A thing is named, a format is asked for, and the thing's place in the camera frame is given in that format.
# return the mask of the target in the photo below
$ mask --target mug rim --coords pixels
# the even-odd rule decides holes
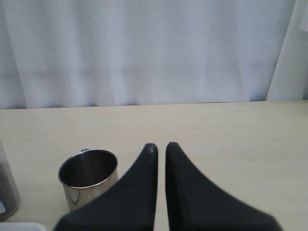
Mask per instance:
[[[63,166],[64,166],[68,161],[70,161],[71,159],[75,158],[76,156],[81,155],[81,154],[84,154],[84,153],[87,153],[87,152],[89,152],[89,151],[103,151],[103,152],[106,152],[106,153],[111,154],[111,155],[115,158],[115,160],[116,160],[116,165],[115,165],[115,168],[114,168],[113,172],[112,172],[106,179],[104,179],[104,180],[102,180],[102,181],[100,181],[100,182],[98,182],[98,183],[96,183],[96,184],[89,185],[89,186],[75,187],[75,186],[70,186],[70,185],[65,184],[65,183],[61,180],[61,177],[60,177],[60,171],[62,170]],[[117,171],[118,163],[119,163],[119,162],[118,162],[118,160],[117,160],[116,155],[113,154],[112,152],[108,151],[108,150],[104,150],[104,149],[83,149],[83,150],[80,151],[79,153],[76,153],[76,154],[70,156],[69,158],[67,158],[67,159],[61,164],[61,166],[59,167],[59,171],[58,171],[58,179],[59,179],[60,183],[61,183],[62,185],[64,185],[64,186],[66,186],[67,188],[70,188],[70,189],[88,189],[88,188],[95,187],[95,186],[98,186],[98,185],[104,183],[104,182],[107,181],[111,176],[113,176],[114,173]]]

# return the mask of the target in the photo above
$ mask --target beige table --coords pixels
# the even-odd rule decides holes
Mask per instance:
[[[0,110],[0,140],[21,194],[9,221],[52,229],[68,211],[58,167],[79,150],[114,152],[121,176],[154,142],[160,152],[155,229],[167,231],[165,148],[177,141],[210,179],[273,214],[286,231],[308,228],[307,101]]]

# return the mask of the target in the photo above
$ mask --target black rubber finger pad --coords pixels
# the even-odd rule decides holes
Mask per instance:
[[[102,196],[61,218],[54,231],[152,231],[158,150],[146,144],[128,172]]]
[[[170,231],[282,231],[274,217],[206,178],[174,142],[166,150],[166,198]]]

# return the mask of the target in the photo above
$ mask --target white curtain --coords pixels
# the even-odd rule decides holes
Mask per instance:
[[[294,3],[0,0],[0,108],[265,100]]]

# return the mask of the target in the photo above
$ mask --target stainless steel mug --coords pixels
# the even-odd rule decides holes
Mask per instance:
[[[68,158],[58,177],[70,211],[102,195],[117,181],[117,158],[106,150],[85,149]]]

